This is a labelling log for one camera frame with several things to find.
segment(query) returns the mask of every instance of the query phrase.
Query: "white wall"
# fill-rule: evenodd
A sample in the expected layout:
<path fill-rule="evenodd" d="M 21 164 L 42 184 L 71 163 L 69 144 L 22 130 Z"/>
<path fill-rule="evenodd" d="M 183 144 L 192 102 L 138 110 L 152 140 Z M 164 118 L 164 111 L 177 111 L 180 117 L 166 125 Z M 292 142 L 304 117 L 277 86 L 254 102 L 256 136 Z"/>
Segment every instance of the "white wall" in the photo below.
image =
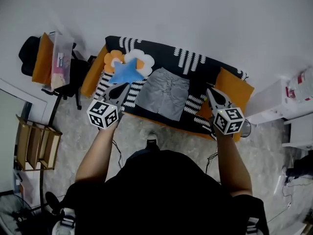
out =
<path fill-rule="evenodd" d="M 56 97 L 46 95 L 40 84 L 22 74 L 18 53 L 29 36 L 41 36 L 55 28 L 37 0 L 0 0 L 0 79 L 44 101 L 32 108 L 37 116 L 31 112 L 32 120 L 44 123 L 49 121 Z"/>
<path fill-rule="evenodd" d="M 259 91 L 313 64 L 312 12 L 313 0 L 0 0 L 1 76 L 34 90 L 17 52 L 57 28 L 91 54 L 108 35 L 184 47 L 248 72 Z"/>
<path fill-rule="evenodd" d="M 0 192 L 13 189 L 13 160 L 16 133 L 24 101 L 0 90 Z"/>

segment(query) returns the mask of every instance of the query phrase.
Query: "white cabinet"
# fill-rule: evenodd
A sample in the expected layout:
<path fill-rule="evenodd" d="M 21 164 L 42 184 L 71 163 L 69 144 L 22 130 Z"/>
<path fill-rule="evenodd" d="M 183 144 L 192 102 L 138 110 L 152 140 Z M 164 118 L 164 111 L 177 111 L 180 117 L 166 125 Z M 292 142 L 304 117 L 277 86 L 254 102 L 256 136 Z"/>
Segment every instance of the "white cabinet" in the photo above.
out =
<path fill-rule="evenodd" d="M 290 142 L 282 146 L 296 147 L 302 150 L 313 149 L 313 114 L 288 120 L 284 123 L 291 124 Z"/>
<path fill-rule="evenodd" d="M 286 118 L 296 111 L 296 102 L 286 95 L 287 83 L 279 80 L 256 93 L 247 103 L 245 117 L 253 124 Z"/>

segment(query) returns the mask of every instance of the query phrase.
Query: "person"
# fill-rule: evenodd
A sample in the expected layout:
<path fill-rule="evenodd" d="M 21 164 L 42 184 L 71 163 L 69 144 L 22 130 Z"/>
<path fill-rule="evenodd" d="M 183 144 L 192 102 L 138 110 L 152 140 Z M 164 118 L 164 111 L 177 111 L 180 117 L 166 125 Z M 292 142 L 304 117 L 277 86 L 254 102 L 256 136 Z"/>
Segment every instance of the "person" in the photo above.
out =
<path fill-rule="evenodd" d="M 289 183 L 292 179 L 297 179 L 305 175 L 313 176 L 313 153 L 309 154 L 300 160 L 294 161 L 293 168 L 283 166 L 283 174 L 286 177 L 285 184 Z"/>
<path fill-rule="evenodd" d="M 62 202 L 75 210 L 75 234 L 268 234 L 262 200 L 232 136 L 215 129 L 221 184 L 187 156 L 161 151 L 155 135 L 106 181 L 117 127 L 100 130 Z"/>

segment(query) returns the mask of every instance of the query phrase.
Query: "shoe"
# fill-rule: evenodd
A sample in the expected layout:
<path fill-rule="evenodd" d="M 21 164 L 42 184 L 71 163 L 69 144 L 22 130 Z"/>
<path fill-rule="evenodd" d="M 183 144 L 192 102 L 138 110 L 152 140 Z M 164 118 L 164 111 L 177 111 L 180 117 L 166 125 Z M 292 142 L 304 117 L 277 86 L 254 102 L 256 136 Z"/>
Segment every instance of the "shoe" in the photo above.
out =
<path fill-rule="evenodd" d="M 157 145 L 157 135 L 154 132 L 150 132 L 147 138 L 147 146 L 149 144 Z"/>
<path fill-rule="evenodd" d="M 294 177 L 286 177 L 284 186 L 288 186 L 292 180 L 294 180 Z"/>

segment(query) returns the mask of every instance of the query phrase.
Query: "white container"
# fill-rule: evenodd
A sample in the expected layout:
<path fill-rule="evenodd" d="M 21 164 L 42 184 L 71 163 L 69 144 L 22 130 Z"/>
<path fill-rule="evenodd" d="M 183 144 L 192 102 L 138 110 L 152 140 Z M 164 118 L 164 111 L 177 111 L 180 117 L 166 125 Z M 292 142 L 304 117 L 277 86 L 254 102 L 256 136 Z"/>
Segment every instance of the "white container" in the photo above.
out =
<path fill-rule="evenodd" d="M 52 90 L 69 84 L 73 43 L 74 39 L 72 37 L 56 33 L 52 55 Z"/>
<path fill-rule="evenodd" d="M 297 104 L 287 97 L 287 82 L 279 80 L 256 93 L 246 105 L 245 117 L 253 124 L 288 118 L 297 113 Z"/>

